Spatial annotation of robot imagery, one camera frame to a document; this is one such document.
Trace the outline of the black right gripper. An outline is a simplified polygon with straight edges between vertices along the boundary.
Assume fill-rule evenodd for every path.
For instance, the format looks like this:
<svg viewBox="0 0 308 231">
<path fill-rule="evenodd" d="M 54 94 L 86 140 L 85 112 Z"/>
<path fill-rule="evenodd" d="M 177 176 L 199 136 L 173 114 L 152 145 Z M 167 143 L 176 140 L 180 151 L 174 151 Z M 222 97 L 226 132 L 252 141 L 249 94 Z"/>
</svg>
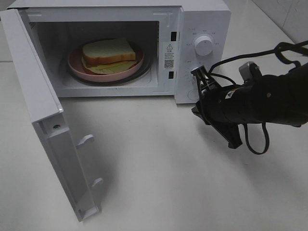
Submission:
<svg viewBox="0 0 308 231">
<path fill-rule="evenodd" d="M 210 76 L 204 66 L 196 68 L 196 83 L 199 100 L 192 108 L 192 113 L 212 127 L 228 142 L 228 147 L 236 149 L 242 145 L 239 127 L 231 123 L 223 115 L 220 104 L 224 96 L 221 93 L 231 89 L 231 85 L 218 87 L 218 83 Z"/>
</svg>

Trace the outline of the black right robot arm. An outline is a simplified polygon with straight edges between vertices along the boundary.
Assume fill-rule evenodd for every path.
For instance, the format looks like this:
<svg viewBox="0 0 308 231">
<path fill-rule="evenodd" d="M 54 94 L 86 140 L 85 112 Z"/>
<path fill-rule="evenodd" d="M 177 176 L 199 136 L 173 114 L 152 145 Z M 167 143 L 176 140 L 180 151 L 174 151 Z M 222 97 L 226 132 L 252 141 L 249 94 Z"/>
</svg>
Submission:
<svg viewBox="0 0 308 231">
<path fill-rule="evenodd" d="M 211 125 L 236 149 L 242 145 L 238 126 L 261 124 L 266 152 L 269 148 L 267 123 L 300 127 L 308 121 L 308 66 L 295 67 L 287 74 L 263 75 L 254 62 L 239 67 L 242 85 L 221 86 L 206 76 L 203 66 L 192 71 L 197 79 L 199 100 L 192 113 Z"/>
</svg>

